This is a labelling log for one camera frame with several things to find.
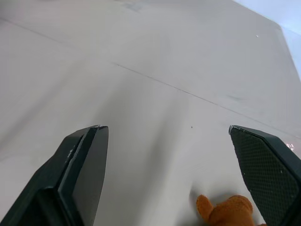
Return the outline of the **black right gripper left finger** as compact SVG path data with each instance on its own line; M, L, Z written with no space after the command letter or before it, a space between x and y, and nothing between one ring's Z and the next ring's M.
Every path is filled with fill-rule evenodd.
M2 226L91 226L102 192L108 126L94 125L66 136L31 177Z

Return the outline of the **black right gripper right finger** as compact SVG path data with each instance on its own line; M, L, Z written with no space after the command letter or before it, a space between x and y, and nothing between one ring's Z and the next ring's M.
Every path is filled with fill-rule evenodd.
M301 224L301 160L278 137L231 125L244 183L269 226Z

